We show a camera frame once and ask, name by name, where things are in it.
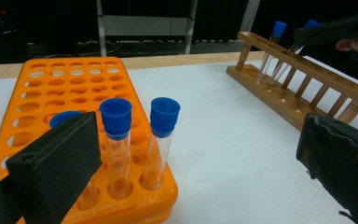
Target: empty test tube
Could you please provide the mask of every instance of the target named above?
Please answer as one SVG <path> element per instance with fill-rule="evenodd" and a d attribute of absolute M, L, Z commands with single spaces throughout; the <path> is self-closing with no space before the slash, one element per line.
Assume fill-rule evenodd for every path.
<path fill-rule="evenodd" d="M 272 35 L 269 39 L 270 42 L 274 44 L 278 44 L 281 40 L 281 36 L 283 34 L 284 29 L 286 28 L 286 23 L 282 21 L 276 21 L 274 25 L 274 29 L 272 32 Z M 269 68 L 269 63 L 271 62 L 271 57 L 268 53 L 265 53 L 263 56 L 263 60 L 261 61 L 261 65 L 258 69 L 257 78 L 256 80 L 258 82 L 261 82 L 264 75 L 267 72 L 267 69 Z"/>
<path fill-rule="evenodd" d="M 312 28 L 315 27 L 317 25 L 319 25 L 320 23 L 318 21 L 315 20 L 309 20 L 307 22 L 307 24 L 305 25 L 305 28 Z M 287 51 L 287 53 L 291 53 L 293 52 L 294 54 L 298 54 L 301 50 L 303 49 L 303 46 L 299 46 L 297 44 L 293 44 L 292 47 Z M 275 83 L 275 81 L 277 81 L 281 75 L 284 73 L 284 71 L 286 70 L 288 64 L 282 62 L 281 60 L 278 61 L 277 66 L 275 67 L 272 75 L 271 75 L 271 79 L 269 80 L 269 84 L 273 85 Z"/>
<path fill-rule="evenodd" d="M 56 116 L 54 116 L 50 122 L 49 126 L 54 128 L 55 126 L 59 125 L 66 119 L 81 115 L 79 111 L 65 111 Z M 87 210 L 91 209 L 96 203 L 98 202 L 98 190 L 96 186 L 93 184 L 93 180 L 89 181 L 87 186 L 84 188 L 83 192 L 77 198 L 75 205 L 80 210 Z"/>
<path fill-rule="evenodd" d="M 151 103 L 149 143 L 145 172 L 140 182 L 144 189 L 159 189 L 163 182 L 173 129 L 176 124 L 180 105 L 170 98 L 156 98 Z"/>
<path fill-rule="evenodd" d="M 109 192 L 112 198 L 127 198 L 131 187 L 131 103 L 122 98 L 105 100 L 100 105 L 106 134 Z"/>

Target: orange test tube rack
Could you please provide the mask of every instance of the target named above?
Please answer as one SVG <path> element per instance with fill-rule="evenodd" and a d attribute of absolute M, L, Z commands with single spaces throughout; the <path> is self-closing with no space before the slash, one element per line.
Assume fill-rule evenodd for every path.
<path fill-rule="evenodd" d="M 127 99 L 132 104 L 132 191 L 122 200 L 109 196 L 105 134 L 99 111 L 101 102 L 113 97 Z M 62 223 L 161 223 L 166 220 L 177 200 L 178 188 L 168 165 L 159 189 L 141 187 L 149 121 L 124 64 L 115 57 L 40 59 L 24 64 L 0 127 L 0 179 L 7 175 L 7 158 L 47 132 L 54 115 L 68 110 L 96 112 L 103 165 L 92 178 L 98 202 L 83 210 L 74 205 Z"/>
<path fill-rule="evenodd" d="M 358 115 L 357 83 L 293 52 L 287 53 L 288 49 L 273 44 L 254 33 L 240 32 L 238 38 L 245 42 L 243 50 L 237 65 L 229 66 L 227 73 L 298 130 L 302 129 L 308 113 L 322 114 L 330 118 L 337 116 L 337 119 L 346 123 L 351 123 Z M 258 69 L 250 64 L 245 64 L 251 47 L 263 50 L 291 66 L 291 70 L 283 83 L 269 84 L 270 76 L 264 76 L 262 81 L 256 81 Z M 288 86 L 296 71 L 304 73 L 305 77 L 298 89 L 292 91 L 288 89 Z M 313 79 L 321 82 L 322 87 L 308 102 L 302 95 Z M 339 97 L 328 111 L 322 111 L 317 105 L 329 89 L 337 91 Z M 338 114 L 347 100 L 350 100 L 349 104 Z"/>

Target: wooden rack base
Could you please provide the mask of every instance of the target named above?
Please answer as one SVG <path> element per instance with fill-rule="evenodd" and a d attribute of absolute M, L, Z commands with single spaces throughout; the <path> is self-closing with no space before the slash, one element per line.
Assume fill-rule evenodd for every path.
<path fill-rule="evenodd" d="M 302 129 L 304 118 L 308 113 L 322 114 L 331 118 L 337 116 L 337 119 L 346 123 L 350 123 L 357 116 L 357 83 L 321 67 L 300 55 L 287 53 L 287 49 L 275 45 L 259 35 L 243 32 L 239 33 L 238 37 L 244 40 L 245 44 L 237 65 L 229 66 L 227 73 L 297 129 Z M 292 67 L 282 84 L 276 81 L 273 85 L 270 85 L 269 76 L 265 76 L 261 82 L 256 81 L 258 69 L 252 65 L 245 64 L 251 46 L 265 51 Z M 287 89 L 287 87 L 293 76 L 296 75 L 296 71 L 300 71 L 306 76 L 298 90 L 294 92 Z M 315 94 L 312 101 L 308 102 L 302 97 L 302 94 L 313 78 L 320 81 L 323 85 Z M 331 106 L 331 109 L 325 112 L 318 108 L 317 105 L 330 88 L 338 91 L 340 96 Z M 351 99 L 351 102 L 337 115 L 339 109 L 348 99 Z"/>

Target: blue cap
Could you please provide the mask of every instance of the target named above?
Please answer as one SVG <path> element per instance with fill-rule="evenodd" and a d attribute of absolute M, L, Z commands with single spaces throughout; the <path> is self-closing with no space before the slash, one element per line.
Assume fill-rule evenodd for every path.
<path fill-rule="evenodd" d="M 286 28 L 286 22 L 276 21 L 274 26 L 274 32 L 272 36 L 280 38 L 283 34 L 284 29 Z"/>
<path fill-rule="evenodd" d="M 69 111 L 62 112 L 62 113 L 60 113 L 58 115 L 55 115 L 50 120 L 50 123 L 49 123 L 50 128 L 54 128 L 57 125 L 59 125 L 61 122 L 63 122 L 64 120 L 72 118 L 72 117 L 77 116 L 77 115 L 81 115 L 81 112 L 76 111 L 76 110 L 69 110 Z"/>
<path fill-rule="evenodd" d="M 307 22 L 307 25 L 305 25 L 305 28 L 312 28 L 312 27 L 318 26 L 319 24 L 321 24 L 321 23 L 316 20 L 311 19 Z"/>
<path fill-rule="evenodd" d="M 180 105 L 166 97 L 154 99 L 151 105 L 150 127 L 152 133 L 159 138 L 170 136 L 178 119 Z"/>
<path fill-rule="evenodd" d="M 112 98 L 100 105 L 103 126 L 109 138 L 122 140 L 129 135 L 131 129 L 131 108 L 128 100 Z"/>

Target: test tube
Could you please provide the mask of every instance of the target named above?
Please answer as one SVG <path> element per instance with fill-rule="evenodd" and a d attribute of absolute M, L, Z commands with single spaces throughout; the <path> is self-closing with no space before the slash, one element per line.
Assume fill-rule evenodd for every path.
<path fill-rule="evenodd" d="M 59 125 L 66 119 L 81 115 L 79 111 L 65 111 L 56 116 L 54 116 L 50 122 L 49 126 L 54 128 Z M 91 209 L 98 202 L 98 190 L 96 186 L 93 184 L 93 179 L 89 181 L 87 186 L 83 189 L 80 196 L 77 198 L 75 205 L 79 210 L 87 210 Z"/>
<path fill-rule="evenodd" d="M 286 28 L 285 22 L 276 21 L 272 35 L 269 38 L 269 41 L 274 44 L 278 44 L 279 41 L 281 40 L 281 36 L 285 28 Z M 263 80 L 263 77 L 267 73 L 267 69 L 269 68 L 270 62 L 271 62 L 271 56 L 268 53 L 265 53 L 263 56 L 263 60 L 261 61 L 261 65 L 258 69 L 257 78 L 256 78 L 257 82 L 261 82 Z"/>
<path fill-rule="evenodd" d="M 318 21 L 315 20 L 309 20 L 307 22 L 307 24 L 305 25 L 305 28 L 312 28 L 315 27 L 317 25 L 319 25 L 320 23 Z M 291 53 L 293 52 L 294 54 L 298 54 L 304 47 L 303 46 L 299 46 L 297 44 L 293 44 L 292 47 L 287 51 L 287 53 Z M 275 81 L 277 81 L 281 75 L 284 73 L 284 71 L 286 70 L 286 68 L 289 65 L 287 63 L 282 62 L 281 60 L 278 61 L 277 66 L 275 67 L 272 75 L 271 75 L 271 79 L 269 80 L 269 84 L 273 85 L 275 84 Z"/>
<path fill-rule="evenodd" d="M 105 100 L 100 105 L 106 136 L 109 192 L 113 199 L 127 198 L 131 186 L 131 103 L 122 98 Z"/>
<path fill-rule="evenodd" d="M 149 135 L 145 172 L 140 183 L 144 189 L 155 190 L 159 189 L 163 182 L 162 177 L 180 105 L 173 99 L 159 97 L 152 101 L 151 106 L 151 134 Z"/>

